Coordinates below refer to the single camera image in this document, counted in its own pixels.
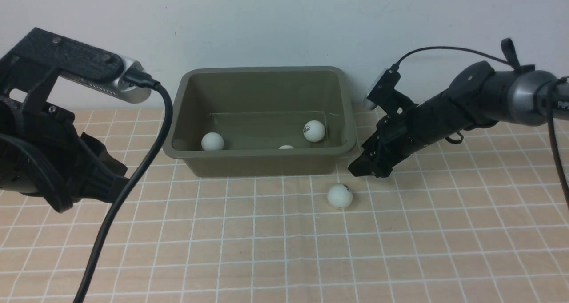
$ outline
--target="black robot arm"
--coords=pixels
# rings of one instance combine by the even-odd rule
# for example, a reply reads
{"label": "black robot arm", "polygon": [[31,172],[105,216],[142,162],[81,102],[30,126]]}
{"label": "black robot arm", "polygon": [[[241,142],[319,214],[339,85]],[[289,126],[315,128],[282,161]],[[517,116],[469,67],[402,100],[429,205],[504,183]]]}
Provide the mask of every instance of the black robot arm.
{"label": "black robot arm", "polygon": [[[536,71],[534,66],[520,66],[511,40],[502,42],[502,50],[507,61],[500,62],[512,66],[512,71],[497,72],[485,61],[472,64],[447,90],[420,105],[395,90],[401,61],[386,70],[366,100],[379,105],[387,115],[362,145],[364,151],[348,167],[350,173],[388,177],[394,166],[426,146],[441,139],[461,143],[460,131],[492,127],[498,121],[543,125],[547,122],[548,88],[553,116],[569,120],[567,83],[549,72]],[[461,139],[451,139],[455,133]]]}

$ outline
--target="grid mat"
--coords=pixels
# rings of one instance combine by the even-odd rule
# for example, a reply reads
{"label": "grid mat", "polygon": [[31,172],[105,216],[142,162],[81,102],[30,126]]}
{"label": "grid mat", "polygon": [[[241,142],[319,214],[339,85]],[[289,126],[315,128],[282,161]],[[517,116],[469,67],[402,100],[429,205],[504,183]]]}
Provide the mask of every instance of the grid mat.
{"label": "grid mat", "polygon": [[[132,174],[161,109],[79,111]],[[358,137],[380,112],[354,107]],[[569,160],[569,123],[559,123]],[[547,128],[499,124],[445,141],[388,179],[346,170],[199,179],[162,152],[107,238],[88,303],[523,303],[569,300],[569,211]],[[354,202],[329,206],[333,183]],[[0,303],[71,302],[108,205],[57,214],[0,195]]]}

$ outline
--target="plastic bin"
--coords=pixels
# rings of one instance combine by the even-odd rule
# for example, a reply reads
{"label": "plastic bin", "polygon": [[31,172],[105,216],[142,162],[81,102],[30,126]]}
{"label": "plastic bin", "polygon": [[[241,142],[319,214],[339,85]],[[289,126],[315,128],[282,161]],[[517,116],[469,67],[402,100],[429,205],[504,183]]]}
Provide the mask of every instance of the plastic bin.
{"label": "plastic bin", "polygon": [[[197,177],[328,174],[356,143],[345,76],[333,67],[194,70],[173,107],[164,152]],[[310,120],[326,127],[318,143],[303,135]],[[222,135],[222,151],[202,151],[208,132]]]}

